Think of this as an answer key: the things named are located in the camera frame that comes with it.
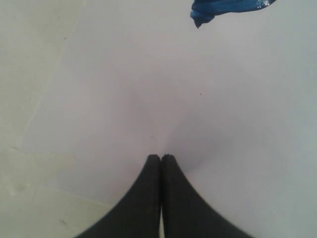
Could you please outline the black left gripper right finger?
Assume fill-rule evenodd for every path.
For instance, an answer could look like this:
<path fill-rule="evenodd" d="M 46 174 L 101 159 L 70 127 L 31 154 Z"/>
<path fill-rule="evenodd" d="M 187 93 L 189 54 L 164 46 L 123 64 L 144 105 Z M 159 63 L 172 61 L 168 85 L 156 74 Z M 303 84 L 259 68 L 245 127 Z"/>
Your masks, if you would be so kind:
<path fill-rule="evenodd" d="M 161 159 L 162 220 L 166 238 L 249 238 L 196 192 L 176 158 Z"/>

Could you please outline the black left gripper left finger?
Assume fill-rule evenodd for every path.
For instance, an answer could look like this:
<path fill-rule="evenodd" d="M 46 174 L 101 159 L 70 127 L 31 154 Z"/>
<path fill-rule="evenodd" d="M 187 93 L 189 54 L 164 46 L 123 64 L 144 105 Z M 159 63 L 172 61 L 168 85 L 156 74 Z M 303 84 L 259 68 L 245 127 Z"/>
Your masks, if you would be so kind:
<path fill-rule="evenodd" d="M 149 155 L 128 192 L 79 238 L 158 238 L 160 223 L 160 166 Z"/>

